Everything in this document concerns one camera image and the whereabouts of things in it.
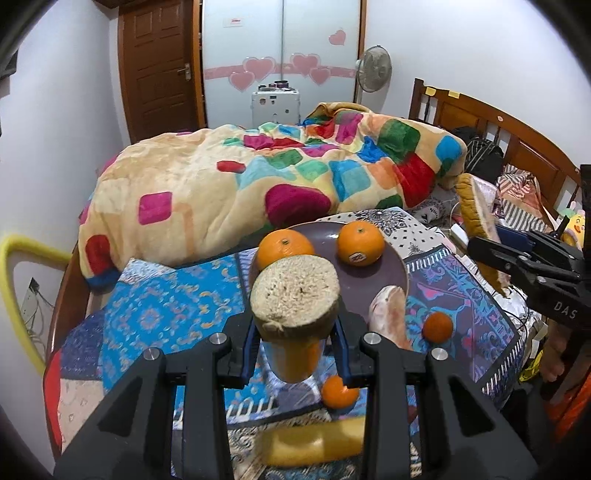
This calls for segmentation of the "person's right hand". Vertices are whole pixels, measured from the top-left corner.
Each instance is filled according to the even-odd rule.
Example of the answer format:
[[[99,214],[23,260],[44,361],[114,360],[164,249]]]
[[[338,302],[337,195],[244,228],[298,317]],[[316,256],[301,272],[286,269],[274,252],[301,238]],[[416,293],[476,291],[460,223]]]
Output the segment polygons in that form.
[[[572,330],[553,320],[549,321],[548,337],[543,347],[540,373],[545,382],[554,382],[565,371],[561,355],[565,352]]]

